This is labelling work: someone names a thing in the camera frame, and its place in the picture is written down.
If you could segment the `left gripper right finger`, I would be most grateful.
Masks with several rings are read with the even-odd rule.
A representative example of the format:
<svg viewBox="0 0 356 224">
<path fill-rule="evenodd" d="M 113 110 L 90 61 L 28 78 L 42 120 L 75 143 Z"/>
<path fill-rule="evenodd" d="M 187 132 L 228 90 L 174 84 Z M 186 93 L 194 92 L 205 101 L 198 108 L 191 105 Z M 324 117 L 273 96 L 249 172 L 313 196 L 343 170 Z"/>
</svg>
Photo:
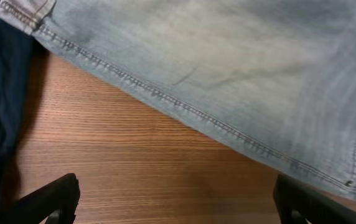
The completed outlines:
<svg viewBox="0 0 356 224">
<path fill-rule="evenodd" d="M 282 224 L 356 224 L 356 212 L 318 191 L 279 175 L 273 199 Z"/>
</svg>

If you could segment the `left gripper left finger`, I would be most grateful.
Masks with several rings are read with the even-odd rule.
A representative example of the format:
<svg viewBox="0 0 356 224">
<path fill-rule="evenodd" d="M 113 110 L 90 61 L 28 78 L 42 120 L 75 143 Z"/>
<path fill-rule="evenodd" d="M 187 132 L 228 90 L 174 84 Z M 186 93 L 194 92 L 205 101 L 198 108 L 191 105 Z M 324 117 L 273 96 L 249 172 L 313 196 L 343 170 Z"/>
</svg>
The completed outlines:
<svg viewBox="0 0 356 224">
<path fill-rule="evenodd" d="M 69 173 L 19 199 L 0 214 L 0 224 L 72 224 L 79 199 L 78 179 Z"/>
</svg>

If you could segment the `light blue denim shorts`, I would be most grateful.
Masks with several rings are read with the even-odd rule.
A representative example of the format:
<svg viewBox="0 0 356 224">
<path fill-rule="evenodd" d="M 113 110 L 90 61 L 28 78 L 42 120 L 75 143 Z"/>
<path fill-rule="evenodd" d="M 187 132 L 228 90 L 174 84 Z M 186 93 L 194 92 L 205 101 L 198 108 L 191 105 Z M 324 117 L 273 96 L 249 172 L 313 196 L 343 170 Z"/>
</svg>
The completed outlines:
<svg viewBox="0 0 356 224">
<path fill-rule="evenodd" d="M 17 0 L 0 19 L 237 152 L 356 201 L 356 0 Z"/>
</svg>

